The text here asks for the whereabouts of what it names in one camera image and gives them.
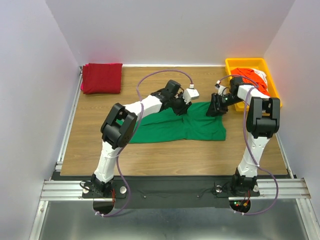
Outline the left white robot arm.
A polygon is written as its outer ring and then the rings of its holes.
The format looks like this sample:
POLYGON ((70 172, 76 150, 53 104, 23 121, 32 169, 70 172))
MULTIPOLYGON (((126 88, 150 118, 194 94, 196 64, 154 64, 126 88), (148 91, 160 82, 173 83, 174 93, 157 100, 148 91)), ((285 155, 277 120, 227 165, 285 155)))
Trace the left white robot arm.
POLYGON ((168 108, 171 108, 177 116, 186 114, 192 101, 199 96, 193 83, 185 90, 181 90, 178 82, 169 80, 164 88, 140 101, 127 105, 120 103, 113 105, 100 129, 101 154, 97 168, 90 178, 93 191, 103 198, 112 192, 117 158, 130 142, 143 118, 168 108))

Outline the green t shirt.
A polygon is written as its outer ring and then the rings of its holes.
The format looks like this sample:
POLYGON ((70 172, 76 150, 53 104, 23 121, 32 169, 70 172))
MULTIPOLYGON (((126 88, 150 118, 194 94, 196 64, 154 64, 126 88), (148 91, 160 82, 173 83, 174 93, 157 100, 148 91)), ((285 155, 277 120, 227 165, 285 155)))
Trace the green t shirt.
POLYGON ((221 116, 206 116, 209 102, 193 103, 186 114, 176 115, 171 108, 150 114, 141 120, 131 144, 149 144, 179 140, 225 141, 227 131, 221 116))

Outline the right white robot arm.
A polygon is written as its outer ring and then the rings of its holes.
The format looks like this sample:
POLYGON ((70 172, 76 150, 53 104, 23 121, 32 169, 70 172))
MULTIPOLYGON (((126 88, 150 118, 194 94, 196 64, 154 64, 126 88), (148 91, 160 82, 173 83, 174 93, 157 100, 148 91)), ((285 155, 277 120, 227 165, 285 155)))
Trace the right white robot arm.
POLYGON ((218 92, 211 95, 206 115, 222 116, 228 112, 229 106, 244 102, 242 130, 246 147, 230 184, 231 190, 236 193, 255 188, 264 149, 280 128, 281 101, 259 91, 259 85, 254 80, 246 83, 244 76, 233 74, 230 77, 228 88, 221 85, 221 80, 216 82, 218 92))

